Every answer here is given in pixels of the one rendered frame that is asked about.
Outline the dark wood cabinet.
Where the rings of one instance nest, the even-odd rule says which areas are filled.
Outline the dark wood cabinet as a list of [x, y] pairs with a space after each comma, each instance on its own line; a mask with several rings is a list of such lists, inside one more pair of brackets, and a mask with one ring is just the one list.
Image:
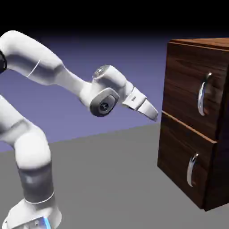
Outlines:
[[[229, 38], [173, 39], [170, 41], [229, 50]], [[208, 190], [206, 192], [207, 209], [205, 211], [225, 204], [229, 204], [229, 114], [227, 115], [226, 126], [223, 129], [220, 139], [216, 141], [216, 146], [212, 152], [211, 170], [208, 177]]]

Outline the dark wood cabinet door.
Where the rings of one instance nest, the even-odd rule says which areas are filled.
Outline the dark wood cabinet door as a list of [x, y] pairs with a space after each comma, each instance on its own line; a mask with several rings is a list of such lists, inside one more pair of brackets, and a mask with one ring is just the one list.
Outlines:
[[[198, 92], [208, 72], [204, 112]], [[170, 41], [167, 46], [162, 109], [213, 141], [221, 137], [229, 107], [229, 50]]]
[[[211, 170], [213, 141], [173, 116], [162, 113], [157, 166], [200, 208], [207, 209], [206, 192]], [[199, 154], [192, 173], [192, 185], [187, 183], [190, 158]]]

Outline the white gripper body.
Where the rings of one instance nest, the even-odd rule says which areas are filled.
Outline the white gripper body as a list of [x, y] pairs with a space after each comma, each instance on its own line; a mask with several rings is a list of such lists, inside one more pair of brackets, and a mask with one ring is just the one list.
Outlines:
[[158, 111], [147, 99], [145, 99], [143, 104], [139, 107], [138, 112], [152, 121], [157, 121]]

